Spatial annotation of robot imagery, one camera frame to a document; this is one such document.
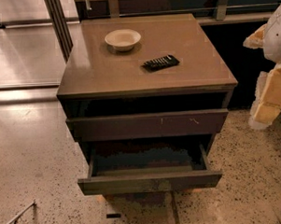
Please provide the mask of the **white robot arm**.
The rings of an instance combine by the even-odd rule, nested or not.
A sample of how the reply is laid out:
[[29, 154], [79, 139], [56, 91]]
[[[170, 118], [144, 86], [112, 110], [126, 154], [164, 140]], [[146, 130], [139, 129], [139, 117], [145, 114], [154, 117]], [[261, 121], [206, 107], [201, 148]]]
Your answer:
[[281, 5], [266, 24], [244, 40], [243, 46], [263, 49], [264, 57], [274, 63], [269, 73], [260, 72], [255, 101], [250, 108], [249, 127], [262, 130], [269, 127], [281, 113]]

